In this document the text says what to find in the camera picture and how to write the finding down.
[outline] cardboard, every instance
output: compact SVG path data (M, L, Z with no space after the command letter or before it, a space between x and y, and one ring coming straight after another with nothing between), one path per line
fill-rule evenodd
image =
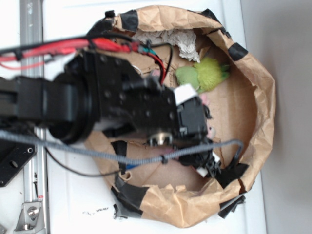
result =
M172 160L168 164L150 164L136 167L121 178L128 184L148 187L140 204L142 218L167 222L185 228L195 225L220 210L220 204L251 189L254 180L269 156L273 144L275 115L275 81L267 70L250 54L233 60L229 48L237 48L232 38L222 33L222 25L201 14L167 6L149 6L136 10L138 30L162 31L194 29L201 57L210 56L231 65L230 77L208 93L209 108L216 129L215 141L238 138L244 142L240 163L249 165L242 178L222 188L216 179L202 178L195 170ZM114 30L133 35L122 27L120 15L114 18ZM157 48L157 54L168 62L169 49ZM165 85L176 87L174 71L179 66L192 65L178 56L175 47L170 73ZM144 73L156 68L151 59L135 53L114 54L128 59ZM93 132L85 143L89 149L113 153L110 141L99 132ZM217 150L222 168L227 166L237 148ZM129 142L127 157L146 158L163 154L164 149L150 148ZM95 159L102 173L117 170L118 163ZM114 176L105 178L115 188Z

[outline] white tissue paper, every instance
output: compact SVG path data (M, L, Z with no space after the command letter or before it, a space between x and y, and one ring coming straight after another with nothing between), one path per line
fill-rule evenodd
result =
M192 29L173 29L169 31L143 32L138 30L134 35L141 42L146 42L148 39L153 44L167 42L171 45L177 45L180 48L180 57L188 61L200 63L199 54L196 51L196 34Z

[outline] red wire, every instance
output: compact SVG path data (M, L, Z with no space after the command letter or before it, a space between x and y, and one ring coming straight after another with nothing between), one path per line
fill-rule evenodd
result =
M167 71L165 70L165 66L164 66L163 62L156 55L153 55L151 53L147 53L147 55L152 57L155 61L157 61L160 64L160 66L161 66L161 68L163 70L162 78L160 80L160 84L163 84L163 82L165 80L165 77L167 75Z
M119 45L109 39L96 38L92 42L96 48L112 52L131 52L128 45ZM77 49L81 49L90 45L87 39L69 39L50 44L42 45L37 48L31 49L23 54L23 58L42 56L46 54L50 55L67 55L74 53ZM137 51L138 43L134 42L131 44L132 50ZM15 56L0 56L0 62L16 61Z
M6 66L6 65L0 63L1 67L4 67L4 68L9 69L9 70L14 70L14 71L30 69L30 68L34 68L34 67L43 66L43 65L44 65L43 61L31 64L31 65L27 65L27 66L21 66L21 67L9 67L9 66Z

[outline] black mounting plate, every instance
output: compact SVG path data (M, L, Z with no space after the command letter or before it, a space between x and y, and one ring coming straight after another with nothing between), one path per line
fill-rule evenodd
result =
M0 188L9 184L36 151L34 145L0 140Z

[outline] green plush toy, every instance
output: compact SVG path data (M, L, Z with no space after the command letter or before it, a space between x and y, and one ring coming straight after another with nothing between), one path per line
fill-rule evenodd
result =
M230 76L229 65L220 65L216 59L205 57L194 67L179 67L175 76L179 85L191 84L198 92L211 91Z

